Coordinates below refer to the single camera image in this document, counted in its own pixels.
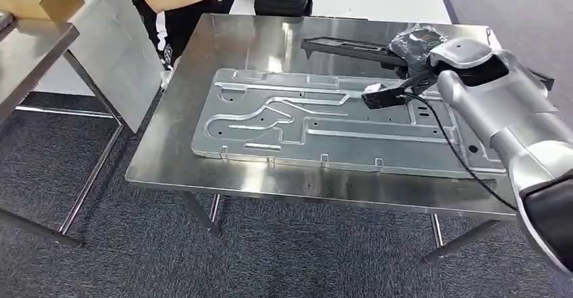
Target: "person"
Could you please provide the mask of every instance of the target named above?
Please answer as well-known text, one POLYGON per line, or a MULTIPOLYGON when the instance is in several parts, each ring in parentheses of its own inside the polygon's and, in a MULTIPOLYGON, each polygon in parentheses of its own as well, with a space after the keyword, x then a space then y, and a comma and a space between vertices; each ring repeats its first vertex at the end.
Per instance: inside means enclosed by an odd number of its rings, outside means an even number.
POLYGON ((166 69, 173 70, 203 13, 228 13, 233 0, 132 0, 166 69))

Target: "black cable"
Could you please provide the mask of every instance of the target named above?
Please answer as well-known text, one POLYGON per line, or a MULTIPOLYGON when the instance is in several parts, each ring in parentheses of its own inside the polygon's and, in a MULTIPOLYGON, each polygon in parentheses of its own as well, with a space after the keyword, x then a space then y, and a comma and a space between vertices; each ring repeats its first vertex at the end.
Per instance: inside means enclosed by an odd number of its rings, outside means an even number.
POLYGON ((486 191, 489 192, 489 194, 491 194, 497 200, 499 200, 499 202, 503 203, 504 205, 506 205, 511 210, 517 211, 517 209, 511 203, 507 202, 504 198, 500 197, 494 190, 492 190, 490 187, 487 186, 487 184, 485 184, 481 179, 479 179, 479 177, 477 175, 475 175, 475 173, 473 171, 470 170, 470 168, 468 167, 468 165, 464 161, 464 158, 462 157, 462 155, 460 155, 457 152, 457 149, 455 148, 453 143, 449 140, 449 137, 446 133, 446 130, 444 129, 444 126, 442 125, 440 118, 438 118, 438 114, 436 113, 436 110, 434 110, 434 108, 431 106, 431 104, 428 102, 428 100, 421 98, 421 97, 419 97, 415 94, 412 94, 412 93, 404 93, 404 95, 407 97, 411 97, 412 99, 416 99, 416 100, 422 102, 423 104, 425 104, 426 106, 428 106, 430 111, 434 114, 434 118, 436 118, 436 122, 438 123, 438 128, 440 128, 440 131, 444 135, 444 138, 445 138, 446 142, 448 143, 449 148, 451 148, 451 151, 456 156, 456 158, 460 162, 460 164, 464 167, 466 172, 469 175, 471 175, 472 178, 474 178, 477 181, 477 183, 479 183, 484 189, 486 189, 486 191))

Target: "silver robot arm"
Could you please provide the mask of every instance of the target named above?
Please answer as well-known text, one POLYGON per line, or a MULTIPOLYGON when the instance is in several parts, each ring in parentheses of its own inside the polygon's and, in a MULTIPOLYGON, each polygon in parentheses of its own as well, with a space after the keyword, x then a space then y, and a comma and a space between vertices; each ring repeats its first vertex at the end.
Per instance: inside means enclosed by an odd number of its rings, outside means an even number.
POLYGON ((506 50, 452 39, 430 52, 443 98, 493 148, 514 188, 532 246, 573 272, 573 131, 547 89, 506 50))

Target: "metal table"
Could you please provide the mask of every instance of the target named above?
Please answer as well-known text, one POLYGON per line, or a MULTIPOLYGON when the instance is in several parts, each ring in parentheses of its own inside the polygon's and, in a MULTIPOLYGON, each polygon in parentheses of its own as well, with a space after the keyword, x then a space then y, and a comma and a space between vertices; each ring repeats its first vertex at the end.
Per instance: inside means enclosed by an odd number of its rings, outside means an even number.
MULTIPOLYGON (((214 216, 220 195, 429 213, 439 249, 427 256, 427 260, 444 256, 496 229, 500 221, 515 220, 513 211, 473 180, 234 162, 224 157, 199 157, 191 151, 201 108, 218 69, 395 78, 393 72, 383 70, 373 61, 325 53, 315 53, 307 60, 300 48, 301 40, 326 35, 388 43, 398 32, 413 25, 328 18, 203 15, 143 135, 126 179, 142 187, 180 191, 201 223, 214 234, 218 234, 214 216), (197 204, 192 192, 216 195, 209 215, 197 204), (444 245, 437 214, 491 221, 444 245)), ((499 48, 495 35, 485 26, 432 26, 449 36, 469 36, 499 48)), ((514 200, 506 177, 497 180, 495 190, 510 202, 514 200)))
POLYGON ((16 109, 50 114, 113 118, 118 123, 118 127, 78 194, 76 202, 58 230, 52 230, 22 216, 0 209, 1 221, 15 224, 55 242, 76 247, 80 246, 82 242, 66 234, 124 126, 123 119, 101 93, 74 54, 68 50, 78 35, 77 29, 71 24, 38 20, 20 20, 0 32, 0 125, 16 109), (109 113, 20 105, 37 85, 40 78, 61 56, 70 63, 109 113))

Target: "aluminum plate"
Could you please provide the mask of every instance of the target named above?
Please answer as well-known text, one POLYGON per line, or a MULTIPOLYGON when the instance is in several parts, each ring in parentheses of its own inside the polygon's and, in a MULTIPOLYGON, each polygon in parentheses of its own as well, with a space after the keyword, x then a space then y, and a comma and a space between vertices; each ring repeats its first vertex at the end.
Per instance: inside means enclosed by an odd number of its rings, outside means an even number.
MULTIPOLYGON (((469 177, 419 101, 369 110, 364 89, 400 80, 220 69, 195 129, 196 155, 452 178, 469 177)), ((499 158, 437 91, 424 94, 470 168, 505 172, 499 158)))

